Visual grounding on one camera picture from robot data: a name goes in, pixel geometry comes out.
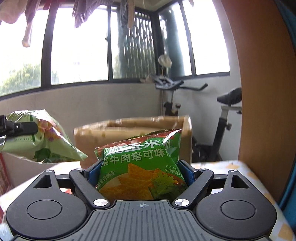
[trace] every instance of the tortilla chip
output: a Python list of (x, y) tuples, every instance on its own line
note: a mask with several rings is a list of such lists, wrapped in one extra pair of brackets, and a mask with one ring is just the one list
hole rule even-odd
[(133, 163), (128, 164), (128, 176), (133, 179), (149, 180), (153, 178), (153, 173), (145, 170)]
[(123, 198), (127, 200), (153, 200), (148, 188), (129, 188), (126, 189)]
[(109, 202), (111, 202), (111, 203), (113, 203), (115, 199), (118, 199), (118, 200), (153, 200), (153, 197), (152, 197), (148, 187), (143, 187), (143, 186), (129, 187), (129, 186), (125, 186), (125, 185), (119, 185), (116, 187), (101, 188), (99, 192), (105, 198), (107, 198), (109, 200)]
[(123, 186), (127, 186), (130, 188), (137, 188), (137, 187), (147, 188), (149, 186), (152, 186), (151, 179), (139, 180), (134, 178), (126, 178), (126, 177), (118, 177), (118, 179)]

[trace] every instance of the chip bag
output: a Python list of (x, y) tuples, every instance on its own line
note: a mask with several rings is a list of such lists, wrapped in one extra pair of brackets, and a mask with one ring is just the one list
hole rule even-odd
[(0, 143), (0, 151), (42, 163), (83, 161), (87, 157), (73, 146), (63, 128), (46, 110), (15, 111), (6, 117), (13, 122), (34, 121), (38, 132), (6, 138)]
[(96, 156), (104, 160), (97, 190), (110, 202), (172, 202), (187, 188), (177, 167), (181, 131), (157, 131), (96, 148)]

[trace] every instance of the exercise bike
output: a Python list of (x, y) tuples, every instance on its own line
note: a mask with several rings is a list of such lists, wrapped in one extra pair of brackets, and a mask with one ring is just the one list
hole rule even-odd
[[(159, 64), (162, 66), (162, 75), (161, 76), (152, 76), (152, 79), (155, 83), (156, 89), (163, 91), (172, 91), (171, 100), (166, 101), (163, 104), (165, 108), (165, 115), (177, 116), (181, 104), (176, 103), (175, 109), (173, 109), (173, 96), (174, 92), (178, 89), (187, 89), (193, 91), (202, 91), (208, 84), (205, 83), (200, 88), (183, 86), (183, 80), (173, 81), (167, 76), (163, 75), (164, 68), (170, 68), (171, 62), (168, 56), (162, 55), (158, 59)], [(234, 107), (232, 105), (237, 104), (242, 101), (242, 89), (241, 87), (233, 89), (229, 93), (219, 96), (217, 98), (219, 103), (225, 104), (226, 106), (221, 106), (222, 112), (219, 118), (215, 138), (213, 145), (204, 145), (198, 143), (196, 138), (192, 137), (192, 162), (213, 162), (213, 161), (222, 161), (222, 158), (219, 154), (219, 149), (222, 143), (223, 135), (225, 129), (230, 131), (232, 124), (227, 122), (228, 112), (236, 111), (238, 114), (242, 114), (242, 107)]]

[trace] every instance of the screw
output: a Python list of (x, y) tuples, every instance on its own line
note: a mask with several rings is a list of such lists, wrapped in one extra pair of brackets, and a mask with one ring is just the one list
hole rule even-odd
[(181, 206), (181, 207), (184, 207), (184, 206), (187, 206), (188, 204), (189, 204), (189, 201), (187, 200), (187, 199), (177, 199), (176, 201), (175, 201), (175, 204), (177, 205), (177, 206)]
[(94, 205), (98, 207), (102, 207), (108, 204), (108, 201), (106, 199), (96, 199), (94, 200)]

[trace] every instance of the tree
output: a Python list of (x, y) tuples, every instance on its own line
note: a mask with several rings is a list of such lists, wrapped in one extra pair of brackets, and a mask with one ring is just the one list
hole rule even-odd
[[(36, 64), (35, 66), (24, 64), (21, 70), (10, 72), (10, 77), (0, 87), (0, 95), (39, 87), (40, 74), (41, 64)], [(52, 72), (52, 82), (59, 82), (57, 72)]]
[(115, 56), (115, 61), (112, 62), (112, 64), (113, 64), (113, 78), (114, 79), (121, 78), (120, 65), (119, 65), (119, 55)]

